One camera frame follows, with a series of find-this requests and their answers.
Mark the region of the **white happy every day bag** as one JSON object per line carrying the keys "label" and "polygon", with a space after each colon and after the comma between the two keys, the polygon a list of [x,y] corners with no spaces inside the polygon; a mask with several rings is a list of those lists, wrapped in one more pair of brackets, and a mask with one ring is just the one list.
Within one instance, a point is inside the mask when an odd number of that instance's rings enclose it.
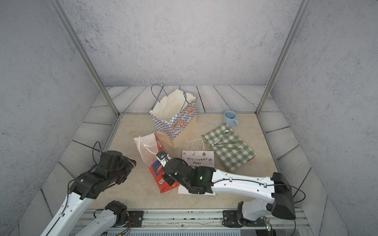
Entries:
{"label": "white happy every day bag", "polygon": [[[197,149],[196,141],[202,143],[202,148]],[[191,150],[182,151],[182,159],[192,168],[195,167],[211,167],[215,168],[215,157],[212,150],[205,150],[205,143],[202,138],[197,138],[192,142]],[[203,182],[203,178],[206,177],[206,173],[198,171],[196,174],[195,185],[200,185]],[[183,187],[179,186],[178,194],[191,195],[189,191]]]}

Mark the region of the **red and white paper bag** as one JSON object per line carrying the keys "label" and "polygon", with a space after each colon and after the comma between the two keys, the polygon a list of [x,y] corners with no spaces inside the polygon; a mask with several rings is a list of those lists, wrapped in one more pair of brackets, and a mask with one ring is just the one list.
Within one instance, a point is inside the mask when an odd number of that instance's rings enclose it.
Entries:
{"label": "red and white paper bag", "polygon": [[151,174],[159,187],[160,193],[165,193],[179,187],[179,183],[174,182],[172,185],[170,185],[162,177],[162,175],[164,175],[164,170],[161,163],[158,161],[156,154],[161,150],[165,151],[166,153],[168,152],[157,135],[152,133],[143,137],[136,137],[133,140],[137,150],[140,153],[141,159],[150,169]]}

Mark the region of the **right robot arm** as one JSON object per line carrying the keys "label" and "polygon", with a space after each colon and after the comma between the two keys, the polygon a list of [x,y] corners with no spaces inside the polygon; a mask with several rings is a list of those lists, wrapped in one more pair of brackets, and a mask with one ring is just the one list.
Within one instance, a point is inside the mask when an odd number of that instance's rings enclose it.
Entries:
{"label": "right robot arm", "polygon": [[237,220],[256,221],[267,215],[283,220],[295,220],[292,189],[281,173],[271,177],[248,177],[227,173],[211,167],[191,167],[179,158],[159,158],[169,184],[179,183],[189,193],[231,193],[252,197],[249,202],[240,202]]}

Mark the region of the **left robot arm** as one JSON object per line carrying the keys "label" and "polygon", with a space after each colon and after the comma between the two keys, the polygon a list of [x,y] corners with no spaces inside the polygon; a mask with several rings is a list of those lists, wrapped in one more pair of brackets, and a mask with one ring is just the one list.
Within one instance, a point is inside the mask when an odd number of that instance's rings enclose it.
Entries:
{"label": "left robot arm", "polygon": [[[99,162],[80,174],[68,187],[67,196],[42,232],[43,236],[68,236],[83,213],[105,190],[126,181],[136,167],[136,161],[121,152],[109,150],[101,153]],[[112,227],[131,227],[127,206],[112,201],[101,214],[82,229],[80,236],[101,236]]]}

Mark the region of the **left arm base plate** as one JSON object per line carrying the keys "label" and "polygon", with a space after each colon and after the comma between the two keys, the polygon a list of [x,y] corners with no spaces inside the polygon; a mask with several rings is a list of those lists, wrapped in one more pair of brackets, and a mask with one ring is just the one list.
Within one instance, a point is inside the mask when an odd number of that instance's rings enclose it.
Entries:
{"label": "left arm base plate", "polygon": [[144,211],[128,210],[128,222],[131,228],[141,228],[143,222]]}

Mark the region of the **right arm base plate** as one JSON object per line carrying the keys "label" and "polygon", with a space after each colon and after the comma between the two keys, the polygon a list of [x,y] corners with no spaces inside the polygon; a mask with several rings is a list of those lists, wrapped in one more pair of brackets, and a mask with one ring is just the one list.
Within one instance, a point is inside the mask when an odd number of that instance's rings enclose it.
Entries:
{"label": "right arm base plate", "polygon": [[222,216],[222,225],[227,228],[265,227],[264,219],[248,220],[242,216],[242,213],[238,213],[237,210],[223,210]]}

